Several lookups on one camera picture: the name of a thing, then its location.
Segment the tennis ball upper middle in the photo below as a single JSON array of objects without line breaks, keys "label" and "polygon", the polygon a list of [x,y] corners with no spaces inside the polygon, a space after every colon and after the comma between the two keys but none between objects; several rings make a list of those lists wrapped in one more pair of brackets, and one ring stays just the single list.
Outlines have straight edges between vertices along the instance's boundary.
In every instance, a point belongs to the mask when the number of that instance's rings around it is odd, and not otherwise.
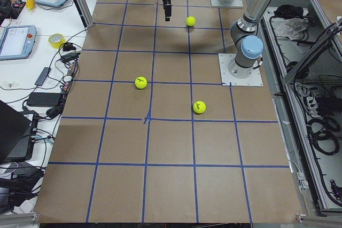
[{"label": "tennis ball upper middle", "polygon": [[193,27],[196,24],[196,19],[193,16],[189,16],[186,18],[186,25],[189,27]]}]

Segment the tennis ball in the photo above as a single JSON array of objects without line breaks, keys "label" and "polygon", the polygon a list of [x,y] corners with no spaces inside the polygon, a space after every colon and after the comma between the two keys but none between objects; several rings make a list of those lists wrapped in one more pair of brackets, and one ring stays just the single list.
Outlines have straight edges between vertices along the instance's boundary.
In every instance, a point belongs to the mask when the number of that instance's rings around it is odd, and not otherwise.
[{"label": "tennis ball", "polygon": [[193,111],[196,114],[202,114],[206,111],[206,104],[205,102],[199,100],[193,103]]},{"label": "tennis ball", "polygon": [[143,76],[135,79],[135,87],[138,89],[145,89],[147,87],[147,79]]},{"label": "tennis ball", "polygon": [[193,27],[196,24],[196,19],[193,16],[189,16],[186,18],[186,25],[189,27]]}]

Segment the tennis ball left centre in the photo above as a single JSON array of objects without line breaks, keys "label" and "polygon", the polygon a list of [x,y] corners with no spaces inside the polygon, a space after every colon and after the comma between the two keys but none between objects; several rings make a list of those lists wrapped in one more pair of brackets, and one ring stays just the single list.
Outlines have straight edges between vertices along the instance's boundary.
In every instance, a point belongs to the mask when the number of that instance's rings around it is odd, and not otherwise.
[{"label": "tennis ball left centre", "polygon": [[135,79],[135,87],[138,89],[145,89],[147,87],[147,79],[143,76]]}]

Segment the tennis ball right centre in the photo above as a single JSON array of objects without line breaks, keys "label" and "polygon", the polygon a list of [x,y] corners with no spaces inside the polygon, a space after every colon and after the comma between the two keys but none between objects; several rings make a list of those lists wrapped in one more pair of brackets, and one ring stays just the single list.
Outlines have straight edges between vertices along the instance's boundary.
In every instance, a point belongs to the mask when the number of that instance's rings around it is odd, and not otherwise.
[{"label": "tennis ball right centre", "polygon": [[196,114],[202,114],[206,111],[206,104],[205,102],[199,100],[193,103],[193,111]]}]

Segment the yellow tape roll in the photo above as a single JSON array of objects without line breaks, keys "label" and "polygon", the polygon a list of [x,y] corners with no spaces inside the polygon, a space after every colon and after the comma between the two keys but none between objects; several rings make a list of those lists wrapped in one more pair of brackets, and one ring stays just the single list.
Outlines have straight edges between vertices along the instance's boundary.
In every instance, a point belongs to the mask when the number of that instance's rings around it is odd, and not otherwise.
[{"label": "yellow tape roll", "polygon": [[66,39],[63,34],[55,33],[48,38],[48,42],[54,49],[58,49],[66,43]]}]

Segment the yellow corn toy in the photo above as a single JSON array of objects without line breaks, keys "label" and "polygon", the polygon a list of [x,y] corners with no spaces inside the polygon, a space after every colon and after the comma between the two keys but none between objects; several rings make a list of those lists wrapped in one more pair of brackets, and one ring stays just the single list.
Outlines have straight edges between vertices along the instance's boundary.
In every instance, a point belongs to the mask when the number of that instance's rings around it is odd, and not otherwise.
[{"label": "yellow corn toy", "polygon": [[32,10],[35,6],[35,0],[26,0],[26,8]]}]

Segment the grey usb hub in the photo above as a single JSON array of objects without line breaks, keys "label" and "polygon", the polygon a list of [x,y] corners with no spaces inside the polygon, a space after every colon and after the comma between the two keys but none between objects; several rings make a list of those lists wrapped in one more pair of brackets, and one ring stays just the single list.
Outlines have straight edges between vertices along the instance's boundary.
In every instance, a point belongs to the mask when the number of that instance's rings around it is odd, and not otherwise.
[{"label": "grey usb hub", "polygon": [[44,67],[41,71],[40,75],[38,76],[37,80],[35,81],[36,86],[42,86],[46,78],[48,77],[51,71],[50,67]]}]

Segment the near teach pendant tablet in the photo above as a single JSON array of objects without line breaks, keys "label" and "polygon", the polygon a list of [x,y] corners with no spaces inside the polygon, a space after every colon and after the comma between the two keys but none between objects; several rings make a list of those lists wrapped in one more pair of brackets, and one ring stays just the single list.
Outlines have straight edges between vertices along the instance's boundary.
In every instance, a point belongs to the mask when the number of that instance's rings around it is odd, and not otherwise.
[{"label": "near teach pendant tablet", "polygon": [[1,61],[27,59],[33,50],[36,34],[34,25],[5,28],[1,37]]}]

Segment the crumpled white cloth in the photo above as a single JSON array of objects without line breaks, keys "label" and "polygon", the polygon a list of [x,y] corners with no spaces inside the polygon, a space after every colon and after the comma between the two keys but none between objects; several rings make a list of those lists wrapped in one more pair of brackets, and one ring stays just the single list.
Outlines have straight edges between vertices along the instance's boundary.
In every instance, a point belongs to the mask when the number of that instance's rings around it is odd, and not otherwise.
[{"label": "crumpled white cloth", "polygon": [[299,40],[308,28],[309,22],[306,19],[292,18],[284,20],[275,28],[275,34],[279,37],[287,37],[294,41]]}]

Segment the black power adapter brick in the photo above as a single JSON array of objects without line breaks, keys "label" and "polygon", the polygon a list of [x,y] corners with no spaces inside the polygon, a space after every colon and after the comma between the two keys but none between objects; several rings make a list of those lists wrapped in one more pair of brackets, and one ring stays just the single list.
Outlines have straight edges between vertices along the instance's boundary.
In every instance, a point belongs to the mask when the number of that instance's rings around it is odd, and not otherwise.
[{"label": "black power adapter brick", "polygon": [[29,95],[27,105],[30,107],[53,107],[60,103],[60,93],[33,92]]}]

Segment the black laptop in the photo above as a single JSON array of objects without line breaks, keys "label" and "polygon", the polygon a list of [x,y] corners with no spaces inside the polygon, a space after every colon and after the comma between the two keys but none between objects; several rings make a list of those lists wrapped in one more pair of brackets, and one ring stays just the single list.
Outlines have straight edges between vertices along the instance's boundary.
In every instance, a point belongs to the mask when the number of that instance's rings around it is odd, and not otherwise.
[{"label": "black laptop", "polygon": [[18,112],[1,101],[1,164],[31,159],[38,114]]}]

